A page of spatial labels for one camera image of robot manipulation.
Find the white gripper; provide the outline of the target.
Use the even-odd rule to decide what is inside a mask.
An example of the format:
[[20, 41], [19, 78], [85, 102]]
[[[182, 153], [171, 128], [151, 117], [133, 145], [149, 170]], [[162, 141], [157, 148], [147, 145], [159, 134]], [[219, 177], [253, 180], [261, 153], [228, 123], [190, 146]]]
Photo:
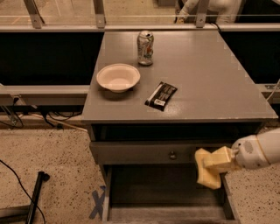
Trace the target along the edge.
[[240, 138], [234, 142], [231, 149], [233, 152], [228, 147], [223, 146], [210, 152], [203, 158], [204, 167], [209, 171], [224, 173], [239, 170], [240, 167], [255, 170], [270, 165], [257, 136]]

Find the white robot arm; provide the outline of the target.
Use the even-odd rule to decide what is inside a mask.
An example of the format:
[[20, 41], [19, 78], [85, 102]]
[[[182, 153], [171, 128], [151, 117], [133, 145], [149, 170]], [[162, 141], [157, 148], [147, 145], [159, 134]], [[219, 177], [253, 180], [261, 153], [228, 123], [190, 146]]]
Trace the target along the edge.
[[215, 172], [255, 170], [280, 162], [280, 129], [240, 138], [203, 159], [203, 167]]

